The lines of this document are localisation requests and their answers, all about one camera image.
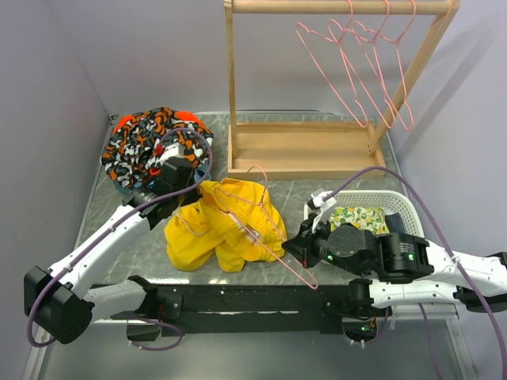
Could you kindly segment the yellow shorts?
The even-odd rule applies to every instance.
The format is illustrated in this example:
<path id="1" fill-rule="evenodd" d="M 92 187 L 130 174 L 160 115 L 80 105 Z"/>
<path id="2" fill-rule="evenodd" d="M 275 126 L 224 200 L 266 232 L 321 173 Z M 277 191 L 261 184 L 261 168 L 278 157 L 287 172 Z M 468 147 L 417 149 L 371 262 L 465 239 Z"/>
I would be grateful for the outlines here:
<path id="1" fill-rule="evenodd" d="M 176 269 L 194 271 L 215 256 L 222 271 L 240 272 L 247 262 L 284 256 L 284 221 L 262 184 L 226 178 L 199 190 L 202 197 L 175 211 L 164 229 Z"/>

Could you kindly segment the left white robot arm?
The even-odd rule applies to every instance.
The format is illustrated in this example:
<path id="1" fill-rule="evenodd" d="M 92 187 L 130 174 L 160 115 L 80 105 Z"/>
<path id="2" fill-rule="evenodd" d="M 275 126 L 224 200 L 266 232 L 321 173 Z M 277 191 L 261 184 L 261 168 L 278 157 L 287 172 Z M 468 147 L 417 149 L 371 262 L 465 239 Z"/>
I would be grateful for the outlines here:
<path id="1" fill-rule="evenodd" d="M 136 238 L 199 198 L 190 160 L 168 158 L 153 185 L 127 195 L 110 219 L 74 252 L 48 269 L 35 266 L 25 274 L 24 312 L 29 324 L 38 324 L 51 341 L 69 344 L 96 320 L 156 314 L 158 288 L 143 277 L 133 275 L 105 287 L 95 287 L 95 281 Z"/>

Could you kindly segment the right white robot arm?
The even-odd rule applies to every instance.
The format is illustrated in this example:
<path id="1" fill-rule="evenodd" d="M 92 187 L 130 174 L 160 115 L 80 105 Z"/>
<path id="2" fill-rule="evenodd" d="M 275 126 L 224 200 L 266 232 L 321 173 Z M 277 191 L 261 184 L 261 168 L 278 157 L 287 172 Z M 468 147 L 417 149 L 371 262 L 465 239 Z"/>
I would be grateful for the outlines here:
<path id="1" fill-rule="evenodd" d="M 475 313 L 506 309 L 506 254 L 447 253 L 407 233 L 374 234 L 350 223 L 303 221 L 282 248 L 304 268 L 326 262 L 355 278 L 338 307 L 351 315 L 397 305 L 461 303 Z"/>

